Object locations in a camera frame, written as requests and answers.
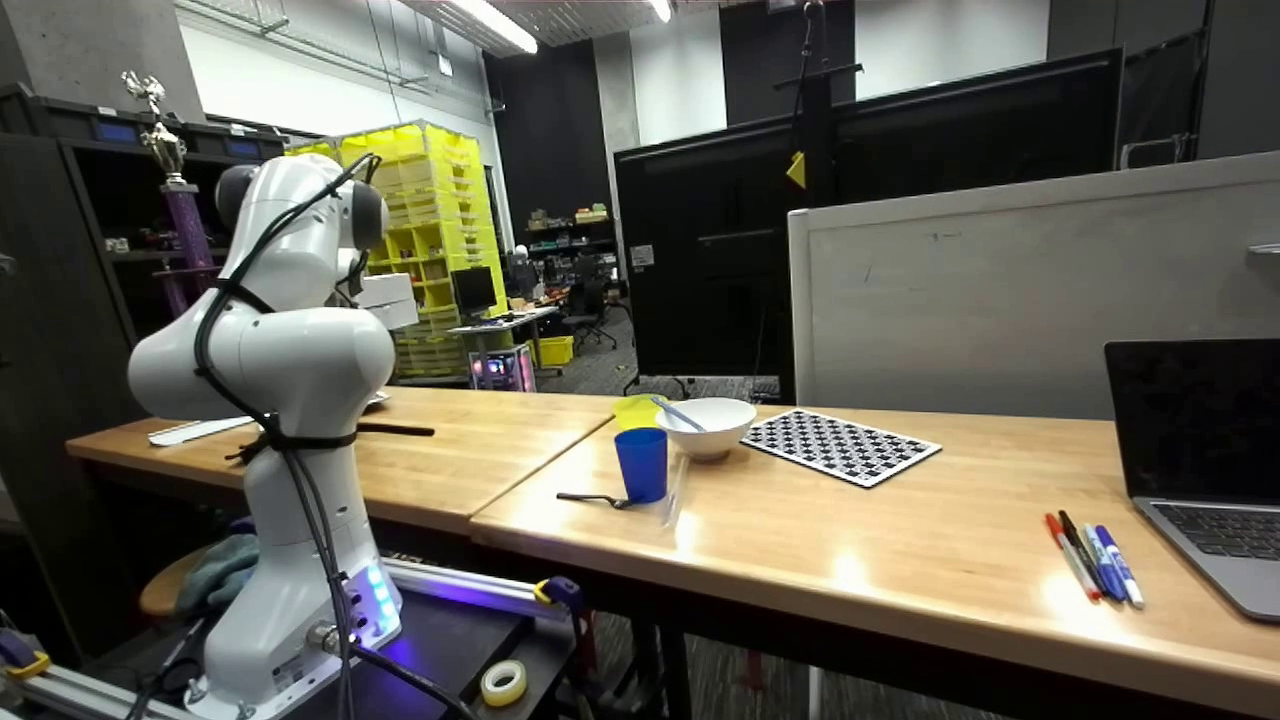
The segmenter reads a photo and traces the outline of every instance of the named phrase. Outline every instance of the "ceiling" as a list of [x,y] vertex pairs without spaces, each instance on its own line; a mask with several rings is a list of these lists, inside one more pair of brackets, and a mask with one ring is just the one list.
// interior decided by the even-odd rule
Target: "ceiling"
[[[473,42],[488,57],[518,57],[503,35],[475,23],[451,0],[400,0],[456,35]],[[577,42],[633,34],[640,23],[654,23],[647,0],[488,0],[492,9],[509,11],[518,29],[526,29],[541,46],[558,50]],[[727,9],[753,0],[670,0],[674,16],[696,9]]]

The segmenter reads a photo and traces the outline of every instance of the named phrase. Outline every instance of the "wooden table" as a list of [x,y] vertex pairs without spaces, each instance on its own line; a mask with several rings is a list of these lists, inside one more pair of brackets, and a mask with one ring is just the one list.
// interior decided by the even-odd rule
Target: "wooden table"
[[[436,438],[358,434],[357,467],[367,512],[393,524],[468,531],[468,520],[531,478],[541,466],[611,416],[606,395],[436,394],[393,390],[381,425],[430,427]],[[135,420],[67,443],[77,460],[241,489],[230,455],[252,427],[213,440],[150,448],[165,420]]]
[[[621,489],[611,427],[488,506],[473,524],[488,550],[582,570],[652,604],[762,610],[817,626],[817,643],[870,652],[868,636],[1045,667],[1232,713],[1280,716],[1280,628],[1239,620],[1125,499],[1110,425],[921,411],[830,411],[945,443],[876,491],[848,489],[762,452],[674,467],[669,508],[565,506],[555,489]],[[1069,508],[1119,536],[1147,596],[1142,611],[1087,604],[1045,531]]]

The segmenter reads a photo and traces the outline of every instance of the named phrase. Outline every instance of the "blue pen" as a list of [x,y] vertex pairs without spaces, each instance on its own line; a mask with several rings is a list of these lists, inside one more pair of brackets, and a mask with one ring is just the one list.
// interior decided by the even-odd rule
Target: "blue pen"
[[1106,564],[1115,570],[1128,604],[1140,610],[1140,604],[1142,604],[1142,592],[1135,588],[1135,581],[1131,581],[1131,574],[1128,574],[1128,564],[1125,564],[1125,558],[1119,558],[1115,536],[1110,536],[1102,524],[1096,524],[1090,531],[1096,531],[1096,542],[1102,546],[1102,558],[1106,558]]
[[1115,577],[1102,542],[1087,524],[1085,524],[1080,542],[1096,558],[1096,585],[1102,588],[1102,596],[1125,604],[1128,601],[1125,581]]

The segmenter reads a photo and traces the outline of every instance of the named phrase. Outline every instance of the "laptop screen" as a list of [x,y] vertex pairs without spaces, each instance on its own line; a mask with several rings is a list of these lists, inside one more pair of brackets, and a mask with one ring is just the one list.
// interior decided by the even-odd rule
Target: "laptop screen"
[[1280,506],[1280,340],[1106,346],[1131,496]]

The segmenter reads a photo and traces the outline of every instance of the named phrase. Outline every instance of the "blue cup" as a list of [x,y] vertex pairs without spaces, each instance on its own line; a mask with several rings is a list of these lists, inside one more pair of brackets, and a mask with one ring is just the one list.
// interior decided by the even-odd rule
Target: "blue cup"
[[654,506],[669,496],[669,434],[661,427],[633,427],[616,440],[616,460],[623,467],[629,499]]

